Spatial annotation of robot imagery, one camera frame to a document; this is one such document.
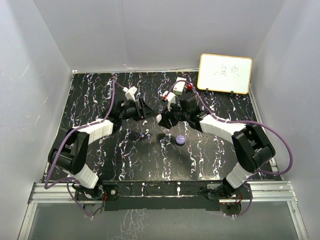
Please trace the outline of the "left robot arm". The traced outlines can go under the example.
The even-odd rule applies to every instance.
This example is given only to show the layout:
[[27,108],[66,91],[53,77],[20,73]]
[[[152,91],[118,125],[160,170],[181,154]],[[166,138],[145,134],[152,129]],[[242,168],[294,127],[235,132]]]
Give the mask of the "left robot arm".
[[86,194],[93,200],[103,195],[103,187],[98,184],[99,177],[86,164],[90,144],[115,134],[122,126],[122,121],[146,120],[157,115],[144,101],[121,100],[102,114],[101,118],[77,127],[60,128],[48,154],[48,162],[74,178]]

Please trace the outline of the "white earbud charging case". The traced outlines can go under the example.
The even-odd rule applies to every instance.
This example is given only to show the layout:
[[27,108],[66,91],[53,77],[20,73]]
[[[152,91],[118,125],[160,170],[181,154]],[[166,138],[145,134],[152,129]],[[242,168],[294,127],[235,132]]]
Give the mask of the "white earbud charging case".
[[157,115],[155,119],[157,123],[160,123],[160,121],[162,120],[162,115],[161,114]]

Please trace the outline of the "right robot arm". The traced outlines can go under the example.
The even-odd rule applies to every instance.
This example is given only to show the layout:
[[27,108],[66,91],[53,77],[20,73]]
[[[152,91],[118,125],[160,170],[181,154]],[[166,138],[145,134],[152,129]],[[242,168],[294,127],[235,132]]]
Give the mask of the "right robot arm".
[[191,93],[177,99],[174,93],[165,91],[162,100],[167,107],[156,117],[159,126],[171,129],[179,122],[187,122],[194,130],[215,135],[233,144],[237,163],[216,189],[221,196],[233,199],[239,195],[241,185],[276,154],[265,131],[258,124],[219,121],[208,111],[201,110]]

